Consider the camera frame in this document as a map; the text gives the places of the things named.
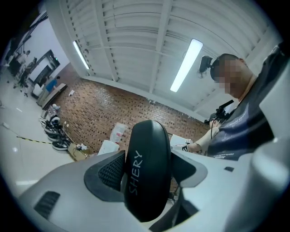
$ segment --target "fluorescent light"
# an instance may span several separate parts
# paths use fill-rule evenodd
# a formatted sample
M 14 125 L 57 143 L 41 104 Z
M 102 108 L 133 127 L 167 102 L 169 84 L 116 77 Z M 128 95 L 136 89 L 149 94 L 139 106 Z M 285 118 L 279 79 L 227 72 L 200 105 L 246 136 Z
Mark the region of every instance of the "fluorescent light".
M 73 45 L 74 45 L 74 48 L 76 49 L 78 55 L 80 56 L 80 58 L 81 58 L 83 64 L 85 65 L 85 67 L 86 67 L 87 69 L 90 69 L 89 66 L 87 65 L 87 62 L 85 61 L 85 59 L 84 59 L 82 53 L 81 53 L 80 48 L 79 48 L 78 45 L 77 45 L 77 42 L 74 41 L 74 42 L 73 42 Z
M 186 78 L 188 72 L 191 69 L 196 57 L 198 56 L 201 48 L 203 47 L 203 43 L 199 42 L 196 39 L 191 40 L 189 48 L 186 52 L 186 55 L 183 59 L 183 62 L 179 68 L 179 71 L 174 79 L 174 82 L 170 88 L 171 91 L 177 92 L 179 87 L 181 86 L 182 82 Z

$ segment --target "khaki pants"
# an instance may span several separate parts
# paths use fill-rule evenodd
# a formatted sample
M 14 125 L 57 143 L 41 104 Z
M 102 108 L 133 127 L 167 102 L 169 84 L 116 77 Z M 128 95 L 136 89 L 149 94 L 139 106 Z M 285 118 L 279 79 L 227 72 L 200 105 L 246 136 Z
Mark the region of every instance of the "khaki pants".
M 36 101 L 36 103 L 39 106 L 42 106 L 42 104 L 44 103 L 45 99 L 48 97 L 49 92 L 47 91 L 46 88 L 44 88 L 44 90 L 42 91 L 42 93 L 39 95 L 38 100 Z

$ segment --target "dark t-shirt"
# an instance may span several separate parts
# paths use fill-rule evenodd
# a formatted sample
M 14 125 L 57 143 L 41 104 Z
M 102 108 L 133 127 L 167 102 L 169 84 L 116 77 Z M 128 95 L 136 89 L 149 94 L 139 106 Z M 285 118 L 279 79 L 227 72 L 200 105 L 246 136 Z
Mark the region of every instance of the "dark t-shirt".
M 208 156 L 238 160 L 241 155 L 251 153 L 273 139 L 272 130 L 259 104 L 275 84 L 288 57 L 282 55 L 279 49 L 268 56 L 248 94 L 219 127 L 219 132 L 208 147 Z

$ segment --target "person in blue shirt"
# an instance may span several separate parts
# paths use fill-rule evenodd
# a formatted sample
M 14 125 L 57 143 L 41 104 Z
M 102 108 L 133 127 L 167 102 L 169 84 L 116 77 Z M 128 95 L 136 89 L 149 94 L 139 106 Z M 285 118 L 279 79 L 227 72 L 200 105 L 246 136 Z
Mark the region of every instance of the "person in blue shirt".
M 57 76 L 55 78 L 53 78 L 52 80 L 49 80 L 48 83 L 43 87 L 43 91 L 40 94 L 38 100 L 37 100 L 37 104 L 39 106 L 42 106 L 42 104 L 44 103 L 45 99 L 48 97 L 48 95 L 54 90 L 56 89 L 56 86 L 58 84 L 58 79 L 60 79 L 60 76 Z

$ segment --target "plastic container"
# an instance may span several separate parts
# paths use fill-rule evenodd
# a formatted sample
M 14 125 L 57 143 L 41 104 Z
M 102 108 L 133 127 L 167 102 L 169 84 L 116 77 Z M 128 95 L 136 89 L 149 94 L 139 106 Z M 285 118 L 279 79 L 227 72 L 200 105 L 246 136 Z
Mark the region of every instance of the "plastic container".
M 110 135 L 110 140 L 114 143 L 119 143 L 127 128 L 128 127 L 125 124 L 117 122 Z

